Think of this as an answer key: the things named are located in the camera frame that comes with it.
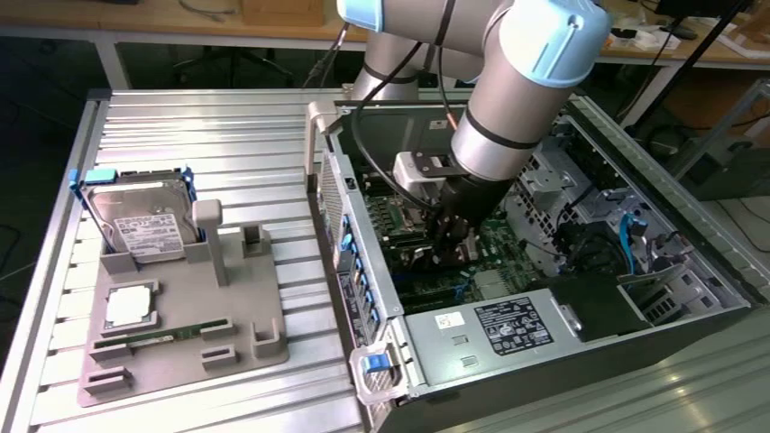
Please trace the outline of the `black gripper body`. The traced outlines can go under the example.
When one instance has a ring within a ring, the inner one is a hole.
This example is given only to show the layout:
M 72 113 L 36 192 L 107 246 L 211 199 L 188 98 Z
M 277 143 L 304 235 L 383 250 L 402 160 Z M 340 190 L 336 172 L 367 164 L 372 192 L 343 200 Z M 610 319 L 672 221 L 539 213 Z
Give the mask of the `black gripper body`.
M 492 215 L 511 186 L 512 179 L 490 181 L 472 175 L 448 177 L 440 188 L 436 224 L 444 226 L 463 220 L 468 226 L 478 227 Z

